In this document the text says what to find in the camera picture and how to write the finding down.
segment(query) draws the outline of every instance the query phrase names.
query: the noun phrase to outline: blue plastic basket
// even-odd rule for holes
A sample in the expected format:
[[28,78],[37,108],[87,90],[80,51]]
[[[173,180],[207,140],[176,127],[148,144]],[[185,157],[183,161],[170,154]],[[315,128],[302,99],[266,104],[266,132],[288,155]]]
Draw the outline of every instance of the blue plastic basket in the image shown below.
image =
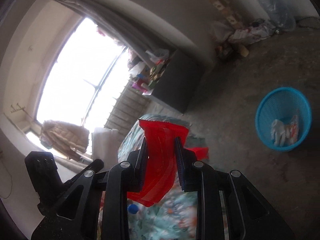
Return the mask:
[[[289,146],[276,147],[271,140],[271,124],[279,119],[289,124],[291,118],[299,115],[298,141]],[[290,87],[271,91],[261,101],[256,114],[255,125],[260,140],[270,149],[290,151],[297,147],[309,133],[312,122],[311,107],[306,97],[298,90]]]

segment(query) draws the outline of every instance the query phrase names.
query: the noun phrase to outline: curtain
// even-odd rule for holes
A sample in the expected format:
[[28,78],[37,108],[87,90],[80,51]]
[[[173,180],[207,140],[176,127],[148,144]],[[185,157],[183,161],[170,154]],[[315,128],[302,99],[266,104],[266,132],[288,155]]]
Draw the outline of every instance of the curtain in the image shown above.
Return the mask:
[[150,37],[147,30],[142,30],[137,23],[121,15],[120,13],[107,8],[93,0],[55,0],[60,4],[72,9],[80,15],[84,15],[93,20],[100,28],[104,29],[111,37],[114,37],[129,48],[150,67],[154,64],[146,54],[147,50],[155,51],[159,49],[155,35]]

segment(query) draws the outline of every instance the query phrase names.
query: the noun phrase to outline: beige puffer jacket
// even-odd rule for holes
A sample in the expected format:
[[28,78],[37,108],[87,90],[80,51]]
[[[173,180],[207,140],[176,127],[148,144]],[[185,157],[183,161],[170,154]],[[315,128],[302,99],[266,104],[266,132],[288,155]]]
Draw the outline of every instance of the beige puffer jacket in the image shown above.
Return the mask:
[[79,155],[74,149],[86,152],[89,144],[89,130],[75,124],[47,120],[43,122],[40,140],[65,154],[70,159],[78,161]]

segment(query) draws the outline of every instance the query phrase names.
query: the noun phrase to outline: white glove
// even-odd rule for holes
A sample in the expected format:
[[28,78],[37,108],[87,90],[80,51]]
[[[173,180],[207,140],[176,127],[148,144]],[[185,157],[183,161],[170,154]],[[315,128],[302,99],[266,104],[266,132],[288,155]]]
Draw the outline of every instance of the white glove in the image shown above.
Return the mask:
[[278,119],[275,119],[271,125],[271,139],[275,140],[274,145],[276,147],[282,147],[286,138],[286,130],[284,123]]

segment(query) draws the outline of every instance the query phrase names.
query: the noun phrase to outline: concrete floor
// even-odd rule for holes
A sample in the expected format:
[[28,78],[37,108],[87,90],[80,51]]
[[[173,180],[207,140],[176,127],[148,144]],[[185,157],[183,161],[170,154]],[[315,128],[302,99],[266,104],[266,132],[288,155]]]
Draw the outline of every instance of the concrete floor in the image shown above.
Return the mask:
[[[147,113],[192,123],[206,139],[210,164],[240,170],[280,213],[297,239],[320,217],[320,31],[297,30],[249,47],[247,58],[221,64],[202,80],[184,115],[151,103]],[[271,90],[292,86],[312,105],[313,125],[297,149],[280,153],[265,147],[254,126],[257,107]]]

